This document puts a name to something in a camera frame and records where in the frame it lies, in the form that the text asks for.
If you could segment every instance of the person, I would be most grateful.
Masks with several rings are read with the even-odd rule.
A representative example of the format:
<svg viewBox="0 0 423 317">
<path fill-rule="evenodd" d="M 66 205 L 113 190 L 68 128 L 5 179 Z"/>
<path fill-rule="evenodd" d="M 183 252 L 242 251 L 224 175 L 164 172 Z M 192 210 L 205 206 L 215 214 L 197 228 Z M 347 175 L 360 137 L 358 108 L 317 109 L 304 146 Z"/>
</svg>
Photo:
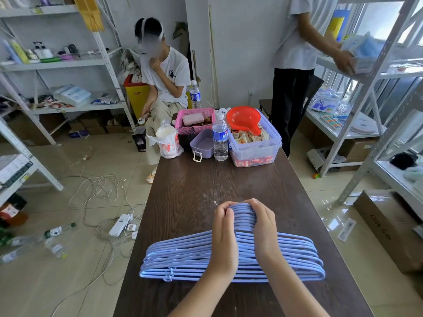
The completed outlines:
<svg viewBox="0 0 423 317">
<path fill-rule="evenodd" d="M 140 67 L 143 82 L 149 93 L 141 115 L 147 118 L 145 134 L 156 136 L 163 120 L 188 107 L 187 86 L 191 84 L 188 59 L 165 42 L 163 26 L 155 18 L 141 18 L 135 24 L 135 36 L 143 54 Z M 157 144 L 146 145 L 148 164 L 158 164 L 160 150 Z M 147 177 L 153 183 L 156 169 Z"/>
<path fill-rule="evenodd" d="M 278 244 L 275 214 L 256 199 L 246 200 L 257 216 L 254 253 L 286 317 L 329 317 L 284 259 Z M 169 317 L 205 317 L 214 308 L 238 268 L 238 244 L 234 230 L 236 202 L 216 208 L 211 230 L 210 262 L 201 278 Z"/>
<path fill-rule="evenodd" d="M 339 70 L 354 73 L 354 59 L 332 36 L 324 37 L 338 0 L 289 0 L 280 46 L 272 59 L 272 124 L 289 157 L 291 138 L 302 117 L 307 88 L 319 51 L 331 56 Z"/>
</svg>

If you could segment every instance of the soap bar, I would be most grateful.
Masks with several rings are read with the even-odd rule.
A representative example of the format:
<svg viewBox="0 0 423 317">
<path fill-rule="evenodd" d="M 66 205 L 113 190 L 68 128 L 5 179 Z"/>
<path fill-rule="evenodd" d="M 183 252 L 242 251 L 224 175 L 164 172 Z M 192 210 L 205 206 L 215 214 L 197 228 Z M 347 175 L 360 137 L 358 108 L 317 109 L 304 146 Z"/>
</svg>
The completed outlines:
<svg viewBox="0 0 423 317">
<path fill-rule="evenodd" d="M 186 114 L 182 116 L 182 121 L 184 122 L 184 125 L 193 125 L 195 123 L 204 122 L 204 117 L 203 117 L 203 114 L 200 112 L 193 113 L 193 114 Z"/>
</svg>

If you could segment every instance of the container handle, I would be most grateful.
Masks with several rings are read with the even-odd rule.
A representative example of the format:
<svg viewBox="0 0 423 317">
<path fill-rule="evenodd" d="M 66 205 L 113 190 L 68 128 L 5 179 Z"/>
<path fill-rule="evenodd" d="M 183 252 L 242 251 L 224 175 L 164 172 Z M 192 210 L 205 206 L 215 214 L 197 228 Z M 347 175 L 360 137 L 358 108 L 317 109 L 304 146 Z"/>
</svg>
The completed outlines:
<svg viewBox="0 0 423 317">
<path fill-rule="evenodd" d="M 203 153 L 199 153 L 200 154 L 200 159 L 199 160 L 196 160 L 195 159 L 195 157 L 196 157 L 196 154 L 195 153 L 199 153 L 198 151 L 193 151 L 193 154 L 194 154 L 194 157 L 193 157 L 193 160 L 195 161 L 195 162 L 201 162 L 201 160 L 203 160 Z"/>
</svg>

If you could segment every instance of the black pants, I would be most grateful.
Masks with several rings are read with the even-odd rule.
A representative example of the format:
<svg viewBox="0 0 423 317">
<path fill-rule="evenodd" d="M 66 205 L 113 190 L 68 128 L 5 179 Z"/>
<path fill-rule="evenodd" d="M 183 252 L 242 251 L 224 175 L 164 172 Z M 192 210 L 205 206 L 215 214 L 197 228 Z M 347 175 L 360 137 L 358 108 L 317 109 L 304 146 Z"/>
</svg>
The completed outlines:
<svg viewBox="0 0 423 317">
<path fill-rule="evenodd" d="M 272 125 L 282 137 L 282 149 L 289 157 L 291 138 L 302 117 L 305 94 L 312 70 L 275 68 L 273 78 Z"/>
</svg>

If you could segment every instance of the pink plastic basket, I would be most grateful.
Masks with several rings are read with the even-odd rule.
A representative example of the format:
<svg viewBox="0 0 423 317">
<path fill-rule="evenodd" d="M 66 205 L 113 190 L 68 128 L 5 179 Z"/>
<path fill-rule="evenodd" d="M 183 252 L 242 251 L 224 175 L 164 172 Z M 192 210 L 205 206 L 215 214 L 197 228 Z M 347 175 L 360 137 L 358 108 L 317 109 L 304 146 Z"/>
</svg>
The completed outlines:
<svg viewBox="0 0 423 317">
<path fill-rule="evenodd" d="M 182 127 L 184 125 L 184 123 L 182 122 L 182 116 L 185 116 L 186 114 L 193 114 L 193 113 L 198 113 L 198 112 L 201 112 L 201 114 L 205 118 L 211 117 L 211 124 L 209 124 L 209 125 L 202 125 L 200 127 L 194 127 L 194 133 L 195 134 L 199 134 L 204 129 L 213 129 L 213 122 L 216 119 L 216 115 L 214 113 L 214 109 L 213 108 L 185 109 L 185 110 L 179 111 L 178 112 L 178 116 L 176 117 L 175 128 L 177 129 L 177 128 Z"/>
</svg>

